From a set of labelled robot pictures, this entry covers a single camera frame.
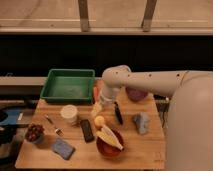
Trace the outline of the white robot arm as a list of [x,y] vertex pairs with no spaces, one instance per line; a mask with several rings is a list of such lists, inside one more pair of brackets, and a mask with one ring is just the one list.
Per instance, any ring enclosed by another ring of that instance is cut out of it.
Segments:
[[105,69],[101,80],[103,107],[123,87],[169,99],[165,171],[213,171],[213,71],[133,72],[119,65]]

